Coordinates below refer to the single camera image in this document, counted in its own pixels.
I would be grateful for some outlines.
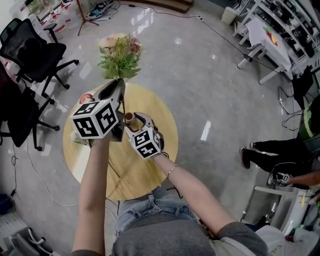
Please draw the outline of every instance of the tripod stand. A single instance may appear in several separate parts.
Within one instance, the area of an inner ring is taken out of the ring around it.
[[[93,22],[93,21],[90,21],[90,20],[86,19],[85,15],[84,15],[84,11],[82,10],[82,7],[81,7],[81,4],[80,4],[79,1],[80,1],[80,0],[76,0],[76,3],[77,3],[77,5],[78,5],[78,8],[79,8],[80,13],[81,13],[82,24],[81,24],[81,26],[80,26],[80,29],[79,29],[79,32],[78,32],[78,36],[80,35],[80,31],[81,31],[81,29],[82,29],[82,26],[83,26],[85,23],[87,23],[87,22],[90,22],[90,23],[92,23],[92,24],[95,24],[95,25],[99,26],[99,24],[97,24],[97,23],[95,23],[95,22]]]

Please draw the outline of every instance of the black office chair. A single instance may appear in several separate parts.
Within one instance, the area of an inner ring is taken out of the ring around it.
[[[34,97],[35,92],[28,87],[25,87],[23,93],[21,93],[18,85],[11,80],[0,62],[0,130],[2,121],[7,121],[9,128],[9,132],[0,131],[0,145],[3,143],[3,137],[11,137],[14,144],[19,148],[32,130],[34,148],[42,151],[42,147],[37,146],[37,125],[55,131],[60,130],[58,125],[51,126],[39,120],[47,105],[49,103],[53,105],[55,101],[48,99],[39,108]]]
[[[55,77],[64,88],[69,89],[70,85],[64,84],[57,72],[72,63],[78,65],[79,60],[74,59],[57,66],[67,48],[64,44],[47,43],[36,33],[28,18],[23,21],[13,19],[5,27],[0,38],[4,39],[0,56],[15,62],[20,67],[19,76],[28,77],[31,83],[33,81],[41,83],[46,79],[41,93],[43,97],[48,97],[45,91],[52,77]]]

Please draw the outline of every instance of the black pants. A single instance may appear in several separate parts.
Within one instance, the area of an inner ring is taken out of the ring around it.
[[[244,158],[254,162],[268,173],[274,169],[274,171],[290,174],[293,177],[296,177],[311,172],[311,158],[313,155],[308,151],[299,135],[297,138],[289,140],[256,142],[255,148],[261,152],[277,154],[267,155],[249,149],[246,149],[243,152]]]

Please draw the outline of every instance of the wooden tabletop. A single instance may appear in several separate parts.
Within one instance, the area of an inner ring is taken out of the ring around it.
[[[99,90],[103,85],[93,89]],[[126,83],[125,111],[141,112],[149,115],[159,132],[164,137],[164,150],[172,161],[176,160],[178,152],[177,126],[168,107],[153,92],[146,88]],[[63,153],[73,176],[81,183],[89,158],[90,148],[71,141],[70,133],[73,124],[69,119],[78,103],[71,109],[63,130]],[[128,141],[128,135],[123,133],[122,142],[111,142],[109,150],[106,197],[112,200],[130,200],[148,194],[159,186],[166,178],[152,159],[143,160],[134,151]]]

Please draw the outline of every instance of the tiled floor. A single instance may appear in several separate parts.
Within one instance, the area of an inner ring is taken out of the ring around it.
[[[232,37],[233,28],[221,23],[222,12],[223,9],[206,0],[196,1],[190,10],[248,53],[246,46],[249,45],[239,46],[240,38]],[[47,108],[43,120],[60,125],[61,130],[39,128],[38,141],[44,147],[43,152],[33,149],[32,136],[28,139],[34,167],[52,196],[65,205],[78,202],[80,184],[65,162],[63,127],[78,98],[104,83],[102,70],[98,67],[97,43],[111,33],[131,33],[143,43],[145,50],[139,63],[141,71],[130,82],[155,92],[171,110],[179,136],[177,163],[201,179],[240,219],[256,180],[264,182],[266,174],[255,166],[250,170],[243,169],[238,150],[252,141],[293,138],[293,132],[281,127],[281,121],[288,116],[277,100],[277,86],[290,90],[288,81],[277,75],[260,85],[258,80],[270,70],[255,62],[238,69],[237,64],[243,58],[241,53],[198,18],[179,18],[158,14],[152,9],[122,5],[110,20],[99,24],[86,24],[79,37],[77,29],[70,30],[61,40],[67,45],[63,61],[80,60],[78,66],[71,65],[61,73],[64,81],[70,84],[69,90],[62,88],[56,80],[52,80],[47,90],[57,104]],[[262,62],[273,67],[265,58]],[[33,88],[37,93],[42,90],[38,84]],[[292,108],[291,99],[286,104]],[[209,127],[208,134],[206,140],[201,140],[205,126]],[[29,161],[27,142],[15,152],[18,157],[16,209],[52,248],[66,255],[72,248],[78,208],[63,207],[49,197]],[[14,187],[12,155],[12,142],[6,138],[0,147],[0,187],[6,193]],[[112,203],[106,204],[117,212]],[[114,223],[111,214],[106,212],[108,252],[113,243]]]

